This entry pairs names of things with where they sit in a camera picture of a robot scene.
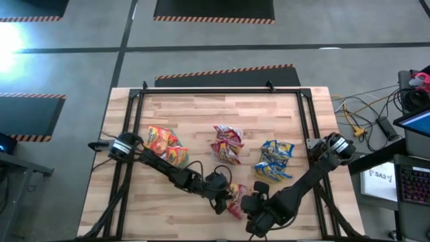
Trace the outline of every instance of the computer screen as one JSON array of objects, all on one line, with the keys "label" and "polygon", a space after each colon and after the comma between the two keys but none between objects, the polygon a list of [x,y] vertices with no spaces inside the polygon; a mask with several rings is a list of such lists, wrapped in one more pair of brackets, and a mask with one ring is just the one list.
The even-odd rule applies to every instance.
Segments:
[{"label": "computer screen", "polygon": [[407,130],[417,132],[419,134],[430,137],[430,109],[412,114],[409,117],[404,117],[394,122],[395,125],[403,127]]}]

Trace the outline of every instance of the gray floor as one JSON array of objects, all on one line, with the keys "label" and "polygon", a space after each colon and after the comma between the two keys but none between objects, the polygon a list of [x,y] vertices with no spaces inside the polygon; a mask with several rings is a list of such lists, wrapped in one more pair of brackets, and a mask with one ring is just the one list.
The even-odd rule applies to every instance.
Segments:
[{"label": "gray floor", "polygon": [[[205,46],[231,44],[347,44],[428,42],[430,19],[415,0],[275,0],[276,24],[238,25],[154,22],[155,0],[138,1],[128,46]],[[0,46],[15,48],[120,47],[132,0],[71,0],[64,19],[53,23],[2,23]],[[49,143],[19,144],[17,154],[55,167],[49,179],[35,177],[36,190],[24,202],[18,233],[26,241],[72,239],[77,232],[94,152],[87,143],[99,134],[117,60],[112,53],[2,54],[0,91],[67,94]],[[329,86],[351,95],[395,85],[399,70],[422,69],[430,48],[343,50],[238,50],[129,52],[118,87],[150,86],[157,75],[233,67],[295,64],[303,86]],[[388,95],[392,89],[371,93]],[[370,102],[374,97],[362,96]],[[348,103],[353,110],[361,107]],[[374,106],[378,111],[382,104]],[[400,116],[390,106],[389,119]],[[366,118],[375,115],[365,110]],[[353,139],[350,127],[340,124]],[[372,145],[385,143],[381,132]],[[368,153],[358,142],[359,151]],[[385,238],[394,228],[392,211],[360,204],[366,234]]]}]

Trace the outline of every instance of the monitor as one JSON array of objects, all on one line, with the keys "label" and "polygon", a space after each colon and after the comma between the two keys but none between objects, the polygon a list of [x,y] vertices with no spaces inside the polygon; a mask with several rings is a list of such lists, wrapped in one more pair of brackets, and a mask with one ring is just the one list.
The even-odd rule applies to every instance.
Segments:
[{"label": "monitor", "polygon": [[393,124],[430,137],[430,105],[396,119]]}]

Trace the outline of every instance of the black metal frame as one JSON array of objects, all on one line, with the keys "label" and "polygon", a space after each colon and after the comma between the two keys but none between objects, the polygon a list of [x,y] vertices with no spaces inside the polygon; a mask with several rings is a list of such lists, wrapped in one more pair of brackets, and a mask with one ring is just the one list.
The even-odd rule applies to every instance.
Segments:
[{"label": "black metal frame", "polygon": [[[298,108],[300,113],[300,121],[303,129],[303,138],[304,143],[306,144],[306,140],[310,139],[309,130],[308,130],[308,123],[306,121],[306,113],[304,111],[304,104],[303,104],[303,97],[306,98],[306,101],[308,102],[308,109],[310,113],[310,120],[312,122],[312,129],[314,132],[315,138],[320,138],[320,133],[318,129],[318,123],[316,120],[316,114],[314,109],[314,104],[312,100],[312,93],[311,90],[308,88],[291,88],[291,89],[276,89],[270,82],[267,83],[266,87],[261,88],[246,88],[246,87],[237,87],[237,88],[156,88],[151,89],[148,88],[146,83],[144,82],[144,86],[142,89],[131,89],[129,96],[128,96],[128,103],[126,108],[126,115],[124,117],[124,125],[123,125],[123,132],[128,131],[129,129],[129,123],[130,123],[130,117],[132,112],[132,106],[134,99],[138,97],[138,103],[137,103],[137,109],[136,109],[136,117],[134,121],[134,127],[133,127],[133,133],[138,134],[138,128],[140,125],[140,115],[143,107],[143,99],[145,94],[173,94],[173,93],[180,93],[180,94],[210,94],[210,93],[285,93],[285,94],[295,94],[297,97],[298,102]],[[309,148],[306,146],[306,153],[308,155]],[[111,194],[110,194],[110,202],[115,198],[116,194],[118,193],[118,186],[119,186],[119,180],[120,180],[120,174],[122,169],[122,163],[116,163],[115,171],[114,171],[114,177],[112,182],[112,188],[111,188]],[[133,163],[127,163],[126,164],[126,173],[124,176],[124,182],[131,180],[132,175],[132,169],[133,169]],[[84,238],[84,239],[78,239],[78,241],[119,241],[122,238],[122,231],[124,228],[124,219],[126,216],[126,208],[127,208],[127,199],[128,199],[128,190],[130,187],[130,182],[126,186],[126,191],[122,195],[122,202],[120,206],[119,211],[119,217],[118,217],[118,225],[116,228],[116,234],[114,236],[111,236],[111,226],[112,226],[112,215],[109,216],[107,219],[104,230],[103,230],[103,237],[90,237],[90,238]],[[323,179],[323,187],[325,192],[327,193],[327,196],[333,200],[333,193],[331,190],[331,185],[328,176],[326,175]],[[322,239],[326,238],[342,238],[340,234],[339,229],[339,223],[336,221],[335,217],[330,213],[331,216],[331,224],[333,226],[333,235],[328,235],[327,233],[327,225],[325,221],[324,216],[324,208],[323,204],[321,202],[321,197],[317,192],[314,192],[314,200],[316,204],[316,213],[318,215],[318,221],[321,231]]]}]

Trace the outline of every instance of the desk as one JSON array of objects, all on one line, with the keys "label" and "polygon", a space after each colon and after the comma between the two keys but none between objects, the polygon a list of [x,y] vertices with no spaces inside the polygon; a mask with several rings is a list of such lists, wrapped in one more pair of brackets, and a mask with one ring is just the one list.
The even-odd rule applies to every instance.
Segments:
[{"label": "desk", "polygon": [[[112,89],[103,131],[117,135],[122,131],[126,113],[128,88]],[[322,136],[338,131],[329,90],[312,87],[312,96]],[[208,174],[219,164],[209,146],[216,136],[214,124],[242,128],[245,144],[241,166],[229,166],[233,182],[252,187],[255,177],[252,166],[259,160],[259,147],[267,139],[279,139],[296,144],[294,157],[286,172],[292,179],[271,185],[271,194],[293,184],[308,170],[306,149],[302,138],[296,97],[289,94],[157,94],[145,95],[139,135],[147,137],[148,125],[172,128],[183,146],[189,148],[190,161],[200,160]],[[94,165],[107,159],[98,153]],[[78,235],[85,234],[108,204],[115,163],[97,168],[90,179]],[[359,233],[363,226],[348,168],[339,167],[330,173],[335,202],[345,218]],[[329,214],[326,213],[330,229]],[[246,220],[239,221],[228,212],[216,215],[206,199],[174,188],[157,171],[136,164],[130,186],[123,239],[134,240],[245,240]],[[271,231],[269,240],[320,239],[320,231],[312,192],[303,197],[295,223],[287,229]]]}]

